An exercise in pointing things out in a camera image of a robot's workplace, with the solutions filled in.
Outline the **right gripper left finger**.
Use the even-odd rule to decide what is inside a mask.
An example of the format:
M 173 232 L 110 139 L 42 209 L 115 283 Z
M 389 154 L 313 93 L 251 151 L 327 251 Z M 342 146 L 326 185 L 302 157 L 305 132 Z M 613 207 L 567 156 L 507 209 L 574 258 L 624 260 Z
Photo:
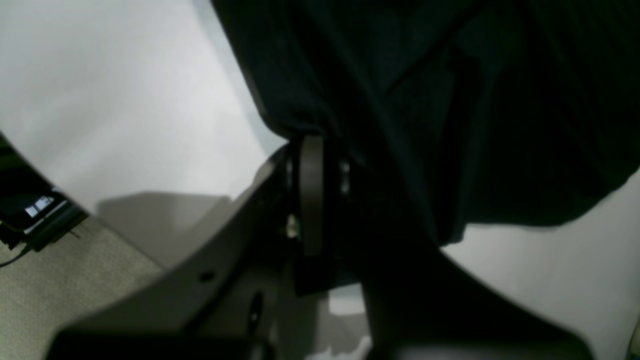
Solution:
M 272 360 L 282 276 L 323 253 L 323 139 L 287 144 L 201 250 L 157 282 L 64 328 L 48 360 Z

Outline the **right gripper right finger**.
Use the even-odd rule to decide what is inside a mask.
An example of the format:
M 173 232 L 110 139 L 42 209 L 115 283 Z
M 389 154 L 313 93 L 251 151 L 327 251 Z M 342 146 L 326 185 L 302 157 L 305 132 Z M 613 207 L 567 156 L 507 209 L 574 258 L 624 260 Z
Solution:
M 371 360 L 591 360 L 578 335 L 489 289 L 441 251 L 464 167 L 440 159 L 426 217 L 405 186 L 325 152 L 325 259 L 363 290 Z

